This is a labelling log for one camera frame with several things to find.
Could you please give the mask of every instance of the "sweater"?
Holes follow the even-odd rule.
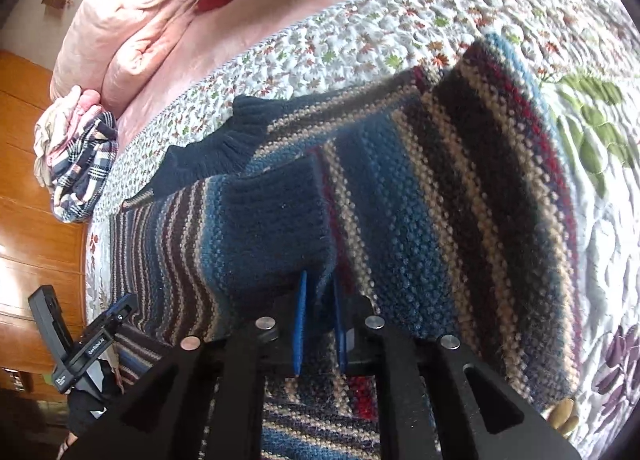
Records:
[[[306,270],[324,352],[301,377],[270,381],[265,458],[329,458],[337,444],[379,454],[366,439],[374,385],[341,376],[331,354],[333,275],[409,334],[459,335],[543,411],[579,378],[568,177],[535,81],[498,36],[443,75],[238,97],[220,130],[172,148],[111,218],[112,294],[140,303],[117,338],[123,377],[188,334],[212,340],[262,315]],[[350,431],[312,445],[310,426]]]

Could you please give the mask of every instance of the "bed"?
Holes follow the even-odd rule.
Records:
[[[88,320],[112,301],[108,216],[169,145],[218,128],[234,96],[447,67],[492,31],[538,76],[570,159],[583,273],[570,441],[600,456],[640,398],[640,34],[619,0],[235,0],[197,18],[118,122],[120,154],[88,231]]]

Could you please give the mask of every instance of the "metal screw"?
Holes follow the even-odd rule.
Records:
[[[180,341],[180,348],[183,350],[197,350],[200,346],[200,339],[195,335],[190,335],[185,337],[182,341]]]
[[[276,326],[276,320],[273,317],[269,316],[259,317],[255,320],[255,325],[260,330],[271,330],[274,326]]]
[[[372,330],[380,330],[385,325],[385,320],[379,315],[370,315],[364,320],[364,324]]]
[[[447,350],[456,350],[460,347],[460,339],[455,335],[447,334],[442,336],[440,344]]]

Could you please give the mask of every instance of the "floral quilt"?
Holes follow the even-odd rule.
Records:
[[[576,184],[582,378],[563,429],[583,458],[597,458],[640,398],[640,34],[611,0],[349,0],[233,58],[114,164],[88,235],[88,319],[111,302],[108,216],[169,145],[218,128],[235,95],[287,99],[417,64],[444,68],[487,32],[513,43],[539,77]]]

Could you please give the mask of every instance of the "plaid clothing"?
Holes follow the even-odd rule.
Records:
[[[51,210],[58,220],[68,224],[91,217],[116,160],[116,135],[115,118],[102,112],[52,163]]]

